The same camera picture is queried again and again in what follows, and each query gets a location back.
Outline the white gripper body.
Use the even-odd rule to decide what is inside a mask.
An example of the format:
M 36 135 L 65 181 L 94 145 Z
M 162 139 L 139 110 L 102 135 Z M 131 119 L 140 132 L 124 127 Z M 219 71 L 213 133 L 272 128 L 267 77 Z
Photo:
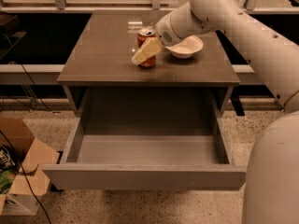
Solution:
M 178 16 L 170 12 L 156 23 L 155 33 L 165 46 L 171 47 L 182 40 L 183 25 Z

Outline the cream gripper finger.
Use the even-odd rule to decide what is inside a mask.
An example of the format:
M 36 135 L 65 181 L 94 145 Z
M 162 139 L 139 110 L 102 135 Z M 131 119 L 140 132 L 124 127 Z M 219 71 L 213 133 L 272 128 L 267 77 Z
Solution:
M 163 49 L 162 42 L 157 37 L 148 38 L 143 45 L 135 52 L 132 63 L 140 65 L 148 58 L 158 54 Z

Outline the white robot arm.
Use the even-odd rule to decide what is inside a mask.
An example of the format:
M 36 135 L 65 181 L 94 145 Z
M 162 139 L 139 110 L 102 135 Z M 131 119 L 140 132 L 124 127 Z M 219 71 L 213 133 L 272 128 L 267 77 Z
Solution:
M 156 36 L 132 62 L 143 63 L 164 47 L 213 29 L 225 34 L 286 111 L 251 150 L 242 224 L 299 224 L 298 45 L 252 18 L 235 0 L 190 0 L 156 23 Z

